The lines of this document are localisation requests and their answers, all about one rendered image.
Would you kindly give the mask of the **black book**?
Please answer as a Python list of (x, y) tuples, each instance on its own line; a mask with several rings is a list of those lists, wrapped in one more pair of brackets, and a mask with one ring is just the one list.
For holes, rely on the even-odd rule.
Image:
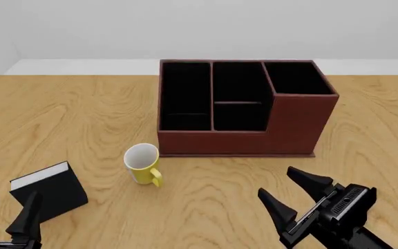
[(10, 181), (10, 194), (21, 205), (26, 204), (33, 192), (42, 196), (40, 223), (88, 203), (87, 194), (68, 161)]

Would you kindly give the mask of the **yellow and white mug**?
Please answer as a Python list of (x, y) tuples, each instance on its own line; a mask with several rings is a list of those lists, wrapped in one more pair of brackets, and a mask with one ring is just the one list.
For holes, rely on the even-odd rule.
[(155, 145), (140, 143), (130, 147), (124, 154), (124, 165), (137, 184), (154, 184), (160, 187), (163, 177), (158, 170), (160, 153)]

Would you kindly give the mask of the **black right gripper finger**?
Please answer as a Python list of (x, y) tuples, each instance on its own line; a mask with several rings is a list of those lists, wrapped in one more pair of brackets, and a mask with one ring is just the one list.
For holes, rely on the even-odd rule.
[(275, 199), (267, 190), (259, 188), (258, 198), (267, 209), (277, 232), (284, 232), (295, 223), (297, 212)]
[(333, 183), (332, 178), (310, 174), (292, 166), (288, 167), (287, 176), (308, 194), (324, 194)]

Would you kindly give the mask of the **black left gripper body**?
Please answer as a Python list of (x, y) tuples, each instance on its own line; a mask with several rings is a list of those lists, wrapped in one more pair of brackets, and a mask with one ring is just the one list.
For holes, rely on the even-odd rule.
[(26, 243), (0, 242), (0, 249), (41, 249), (41, 242), (30, 240)]

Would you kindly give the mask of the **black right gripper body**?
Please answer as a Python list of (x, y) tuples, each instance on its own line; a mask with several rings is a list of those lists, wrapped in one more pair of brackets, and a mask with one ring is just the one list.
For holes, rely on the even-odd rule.
[(280, 233), (280, 242), (284, 246), (295, 246), (309, 235), (312, 225), (314, 225), (321, 213), (335, 196), (345, 189), (341, 184), (329, 186), (322, 192), (322, 197), (299, 219), (290, 219), (284, 230)]

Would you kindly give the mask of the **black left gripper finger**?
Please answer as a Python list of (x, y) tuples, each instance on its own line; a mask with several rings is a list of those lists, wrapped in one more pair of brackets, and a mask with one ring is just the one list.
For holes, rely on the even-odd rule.
[(22, 211), (6, 230), (13, 243), (41, 242), (39, 221), (41, 204), (41, 194), (32, 192), (24, 203)]

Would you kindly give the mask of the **red-brown desk caddy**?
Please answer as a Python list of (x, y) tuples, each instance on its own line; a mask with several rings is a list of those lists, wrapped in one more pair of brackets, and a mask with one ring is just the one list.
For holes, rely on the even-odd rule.
[(339, 99), (312, 60), (163, 59), (164, 157), (311, 157)]

